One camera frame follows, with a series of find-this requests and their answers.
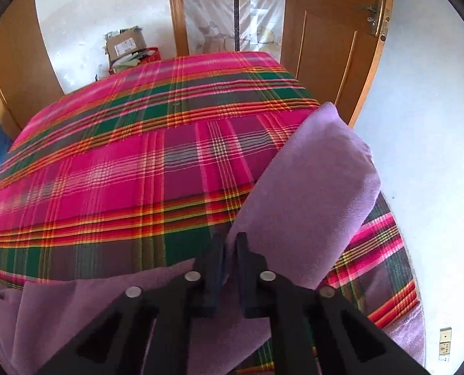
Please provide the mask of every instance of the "white label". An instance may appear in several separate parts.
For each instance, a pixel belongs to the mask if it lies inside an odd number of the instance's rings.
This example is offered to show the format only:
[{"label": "white label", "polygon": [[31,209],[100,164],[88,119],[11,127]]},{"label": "white label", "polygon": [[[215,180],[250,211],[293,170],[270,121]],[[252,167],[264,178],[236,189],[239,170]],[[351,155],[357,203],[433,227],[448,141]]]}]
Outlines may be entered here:
[{"label": "white label", "polygon": [[135,40],[133,38],[126,39],[120,44],[115,45],[114,49],[115,53],[117,53],[118,56],[121,56],[130,50],[136,49]]}]

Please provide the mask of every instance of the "plaid bedsheet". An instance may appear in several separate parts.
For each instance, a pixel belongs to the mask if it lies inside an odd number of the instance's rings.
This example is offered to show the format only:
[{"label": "plaid bedsheet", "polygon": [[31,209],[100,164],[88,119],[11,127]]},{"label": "plaid bedsheet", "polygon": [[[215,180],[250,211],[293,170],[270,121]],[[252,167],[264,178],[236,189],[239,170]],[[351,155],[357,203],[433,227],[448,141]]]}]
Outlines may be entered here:
[{"label": "plaid bedsheet", "polygon": [[[140,66],[36,115],[0,169],[0,282],[165,267],[226,234],[277,151],[318,103],[269,55]],[[380,326],[418,303],[382,196],[327,276]],[[267,343],[238,371],[271,368]]]}]

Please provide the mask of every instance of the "plastic curtain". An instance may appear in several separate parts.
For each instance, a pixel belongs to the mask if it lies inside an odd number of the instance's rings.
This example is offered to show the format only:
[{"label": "plastic curtain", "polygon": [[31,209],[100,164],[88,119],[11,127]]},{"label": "plastic curtain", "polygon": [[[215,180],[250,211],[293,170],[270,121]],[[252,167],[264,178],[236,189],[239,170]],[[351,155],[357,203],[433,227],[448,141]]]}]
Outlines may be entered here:
[{"label": "plastic curtain", "polygon": [[[234,0],[183,0],[190,54],[235,51]],[[285,0],[239,0],[240,50],[280,61]]]}]

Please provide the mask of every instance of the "metal rivet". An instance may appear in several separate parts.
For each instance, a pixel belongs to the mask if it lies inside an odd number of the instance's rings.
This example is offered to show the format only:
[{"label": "metal rivet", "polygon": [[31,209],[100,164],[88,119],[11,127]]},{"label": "metal rivet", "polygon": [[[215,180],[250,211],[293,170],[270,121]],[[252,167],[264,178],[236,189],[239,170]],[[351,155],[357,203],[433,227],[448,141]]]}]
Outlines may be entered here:
[{"label": "metal rivet", "polygon": [[191,270],[185,274],[185,279],[187,279],[189,282],[196,282],[200,279],[200,273],[196,270]]},{"label": "metal rivet", "polygon": [[264,270],[263,272],[260,273],[260,278],[261,280],[265,280],[266,282],[272,282],[276,278],[275,272],[272,272],[271,270]]},{"label": "metal rivet", "polygon": [[126,289],[126,296],[129,298],[137,298],[138,296],[141,295],[141,288],[138,286],[132,286]]},{"label": "metal rivet", "polygon": [[324,286],[320,288],[319,294],[323,298],[331,298],[336,294],[336,289],[331,286]]}]

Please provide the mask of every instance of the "brown door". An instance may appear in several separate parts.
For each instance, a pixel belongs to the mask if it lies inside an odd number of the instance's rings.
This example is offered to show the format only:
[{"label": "brown door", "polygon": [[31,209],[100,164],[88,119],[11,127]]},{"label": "brown door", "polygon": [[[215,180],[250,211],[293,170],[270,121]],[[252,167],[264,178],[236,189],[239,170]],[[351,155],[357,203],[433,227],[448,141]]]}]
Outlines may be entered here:
[{"label": "brown door", "polygon": [[393,0],[286,0],[281,63],[350,126],[376,71]]}]

